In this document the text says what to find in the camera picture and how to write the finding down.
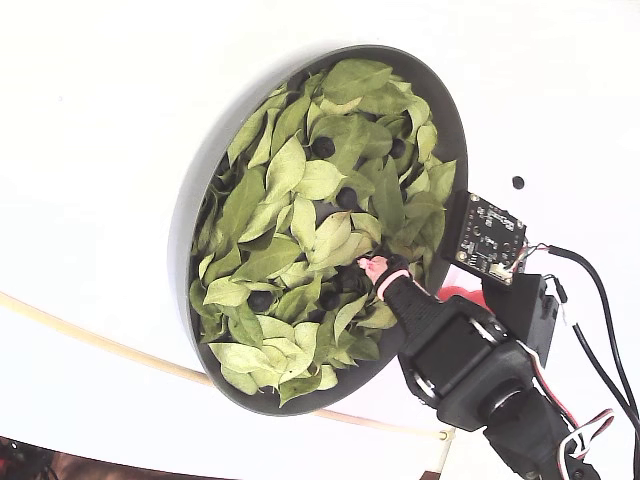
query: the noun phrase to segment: leaf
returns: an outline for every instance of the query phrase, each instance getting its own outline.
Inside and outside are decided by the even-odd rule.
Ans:
[[[248,373],[238,373],[222,365],[220,373],[224,379],[247,395],[255,395],[258,391],[258,385],[255,380]]]
[[[267,315],[256,315],[256,317],[260,322],[260,327],[262,328],[265,339],[283,337],[292,342],[295,341],[293,327],[288,323]]]
[[[282,111],[276,126],[273,129],[273,138],[271,140],[271,155],[274,156],[280,151],[280,148],[291,138],[298,130],[303,128],[304,116],[309,110],[311,97],[302,95],[295,102]]]
[[[238,250],[237,245],[234,245],[224,257],[209,264],[202,279],[203,285],[209,286],[216,278],[230,275],[240,266],[240,263],[242,263],[240,250]]]
[[[444,226],[445,215],[444,211],[440,210],[429,215],[424,227],[420,230],[420,234],[425,239],[426,246],[430,247],[434,251],[438,249],[438,245],[440,245],[440,242],[442,241]]]
[[[320,380],[318,390],[329,390],[338,384],[338,377],[331,366],[322,365],[320,374],[322,375],[322,380]]]
[[[387,165],[376,183],[376,191],[371,198],[373,207],[378,213],[383,235],[394,235],[402,228],[404,213],[402,212],[402,194],[393,158],[387,160]]]
[[[428,192],[429,187],[429,172],[425,168],[422,170],[422,173],[418,175],[418,177],[407,187],[407,198],[411,198],[419,192]]]
[[[324,160],[307,162],[302,180],[293,191],[309,200],[324,200],[331,195],[345,178],[338,168]]]
[[[247,302],[236,309],[228,309],[227,313],[229,315],[229,332],[237,342],[252,347],[262,346],[264,339],[262,327]]]
[[[413,101],[407,107],[409,117],[411,117],[411,133],[409,134],[409,138],[415,138],[418,133],[418,128],[429,120],[431,109],[429,108],[429,104],[422,97],[414,95],[411,99]]]
[[[316,241],[313,251],[307,254],[311,263],[325,260],[332,250],[347,241],[351,234],[351,217],[349,212],[336,212],[329,215],[316,230]]]
[[[428,158],[433,147],[438,142],[438,131],[436,126],[428,122],[426,125],[421,126],[418,129],[417,134],[418,141],[418,161],[424,163]]]
[[[320,386],[321,375],[309,378],[294,378],[280,384],[280,408],[292,398],[314,392]]]
[[[313,364],[319,367],[327,361],[329,353],[335,346],[333,325],[336,316],[333,312],[327,312],[324,322],[320,324],[316,333],[316,350],[313,355]]]
[[[411,105],[411,98],[402,93],[391,83],[366,94],[358,109],[375,115],[389,115],[402,113]]]
[[[316,209],[311,200],[302,197],[296,197],[294,200],[291,234],[303,251],[307,252],[313,248],[316,238]]]
[[[416,193],[404,206],[404,214],[407,218],[422,217],[443,210],[442,203],[431,192]]]
[[[222,277],[209,284],[204,304],[215,303],[228,307],[237,307],[249,298],[250,293],[251,290],[244,285],[233,283],[231,277]]]
[[[322,91],[331,101],[344,104],[382,87],[392,68],[382,62],[348,58],[338,62],[322,82]]]
[[[362,97],[354,98],[344,104],[333,103],[328,98],[323,98],[320,102],[320,110],[326,115],[345,115],[356,109]]]
[[[251,215],[247,228],[238,241],[249,242],[273,228],[276,225],[278,214],[289,204],[290,199],[287,194],[273,203],[260,202],[253,212],[253,215]]]
[[[256,147],[256,151],[253,152],[251,160],[249,160],[249,168],[257,165],[262,165],[269,161],[269,152],[271,151],[271,138],[273,136],[273,126],[275,124],[276,116],[280,113],[279,108],[270,108],[267,110],[267,125],[264,127],[264,133],[262,138]]]
[[[223,237],[225,248],[216,254],[226,255],[233,243],[242,235],[251,214],[263,199],[265,190],[261,169],[248,170],[240,183],[233,189],[222,207],[222,216],[216,222],[216,228]]]
[[[290,239],[274,236],[266,250],[252,252],[231,277],[233,280],[259,281],[292,263],[300,255],[300,247]]]
[[[376,242],[382,243],[382,227],[373,215],[368,213],[352,213],[351,221],[356,230],[363,230]]]
[[[310,141],[318,137],[333,140],[336,152],[327,158],[340,173],[349,175],[369,139],[369,122],[361,115],[328,115],[319,119],[311,132]]]
[[[366,125],[369,136],[361,155],[368,158],[387,155],[393,141],[391,132],[378,123],[367,122]]]
[[[364,320],[357,323],[358,327],[367,328],[391,328],[396,324],[396,317],[389,307],[384,303],[378,302],[373,306],[373,311]]]
[[[449,197],[453,179],[456,176],[456,161],[436,165],[429,170],[431,177],[431,193],[441,203]]]
[[[274,371],[269,358],[259,348],[239,343],[210,343],[209,347],[220,364],[234,372]]]
[[[284,322],[292,323],[301,314],[308,313],[310,309],[315,308],[314,304],[320,297],[321,282],[322,277],[317,275],[310,284],[301,285],[285,293],[276,308],[276,317]]]
[[[282,108],[287,100],[287,94],[281,93],[268,98],[258,109],[247,119],[242,125],[236,136],[231,141],[227,152],[229,154],[229,165],[233,166],[238,155],[244,151],[251,142],[256,138],[260,128],[264,114],[270,108]]]
[[[349,348],[347,353],[356,360],[379,360],[380,350],[372,339],[358,338]]]
[[[305,163],[304,150],[294,135],[278,150],[269,164],[265,202],[272,203],[291,191],[302,180]]]
[[[364,302],[367,300],[367,295],[363,295],[358,298],[355,302],[348,303],[344,307],[340,309],[338,314],[336,315],[336,322],[333,326],[334,339],[336,343],[338,343],[338,338],[340,338],[340,334],[344,331],[349,322],[353,319],[353,317],[362,310],[364,307]]]
[[[356,250],[362,241],[363,235],[361,233],[352,232],[349,234],[349,238],[346,242],[340,245],[335,250],[318,263],[311,263],[309,270],[322,270],[328,267],[336,267],[338,265],[349,265],[353,263],[356,258]]]

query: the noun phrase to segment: dark gray bowl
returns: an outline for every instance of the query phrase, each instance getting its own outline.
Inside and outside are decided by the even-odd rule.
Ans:
[[[360,45],[327,53],[307,63],[300,62],[300,66],[295,68],[293,73],[280,76],[276,81],[265,82],[257,89],[259,93],[256,92],[256,94],[248,100],[245,98],[245,101],[239,101],[238,108],[240,112],[234,112],[233,118],[221,127],[226,130],[226,132],[224,132],[226,133],[225,143],[220,144],[219,140],[216,143],[209,141],[208,144],[201,148],[198,158],[196,158],[196,160],[201,163],[199,166],[200,171],[190,172],[190,175],[185,179],[179,203],[191,203],[193,205],[194,197],[202,200],[207,183],[206,181],[203,182],[204,178],[202,177],[204,176],[207,181],[211,179],[235,132],[243,124],[244,120],[262,104],[272,90],[285,81],[288,81],[290,85],[296,85],[303,81],[308,72],[316,73],[345,58],[366,58],[387,63],[393,67],[394,73],[403,76],[407,81],[411,82],[415,94],[423,97],[429,103],[433,112],[433,122],[438,128],[436,155],[443,161],[458,160],[453,186],[454,191],[466,190],[468,173],[467,146],[458,110],[447,88],[428,66],[406,52],[385,46]],[[190,186],[190,183],[199,183],[199,191],[185,191]],[[184,212],[179,211],[178,207],[176,207],[171,232],[173,242],[170,240],[169,248],[170,250],[172,247],[177,248],[178,251],[177,253],[169,252],[170,273],[177,279],[176,295],[178,297],[178,306],[186,322],[191,343],[196,348],[200,361],[209,377],[215,385],[235,403],[246,409],[266,415],[285,416],[312,412],[331,405],[351,394],[371,380],[395,357],[404,340],[404,335],[399,325],[384,332],[379,343],[380,360],[376,362],[363,361],[360,362],[359,367],[353,367],[349,370],[338,370],[337,375],[339,381],[338,385],[334,388],[325,391],[316,391],[312,394],[295,398],[287,402],[282,408],[278,407],[279,397],[277,394],[263,393],[250,396],[233,388],[222,377],[220,373],[220,363],[216,360],[210,348],[207,345],[199,345],[197,343],[199,320],[195,311],[189,306],[189,279],[193,278],[192,272],[197,272],[197,265],[193,265],[192,262],[188,260],[191,242],[189,240],[184,240],[183,244],[176,244],[176,242],[180,241],[181,238],[184,239],[184,234],[186,233],[184,231],[185,222],[182,217],[186,216],[190,220],[188,231],[193,235],[196,213],[197,212],[192,212],[191,214],[185,215]],[[175,265],[176,261],[183,261],[182,267]],[[440,288],[448,269],[449,263],[437,255],[430,270],[430,280],[427,286],[429,291],[436,292]]]

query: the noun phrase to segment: black dot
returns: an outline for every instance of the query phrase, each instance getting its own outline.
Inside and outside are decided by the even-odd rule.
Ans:
[[[516,175],[511,179],[511,183],[513,183],[513,188],[516,190],[522,190],[524,188],[524,178],[519,175]]]

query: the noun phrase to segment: black circuit board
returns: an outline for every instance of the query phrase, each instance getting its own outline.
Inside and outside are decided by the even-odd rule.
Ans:
[[[447,248],[449,260],[478,277],[511,285],[527,227],[508,211],[469,192],[456,198],[454,219],[456,241]]]

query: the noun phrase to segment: wire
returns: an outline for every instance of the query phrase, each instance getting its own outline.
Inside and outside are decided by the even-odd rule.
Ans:
[[[524,349],[524,351],[526,351],[531,357],[531,360],[532,360],[531,363],[533,364],[533,368],[536,372],[536,379],[538,380],[538,383],[542,387],[542,390],[544,391],[547,398],[549,398],[551,403],[560,411],[562,416],[567,420],[567,423],[569,423],[569,425],[571,426],[572,430],[575,430],[576,428],[578,428],[578,422],[575,419],[575,417],[571,414],[569,409],[567,409],[562,404],[562,402],[558,399],[558,397],[556,397],[553,394],[553,392],[551,391],[551,388],[549,388],[549,385],[545,381],[544,367],[542,366],[542,362],[540,361],[540,356],[538,355],[538,352],[529,348],[525,343],[521,342],[520,340],[518,340],[517,342]]]

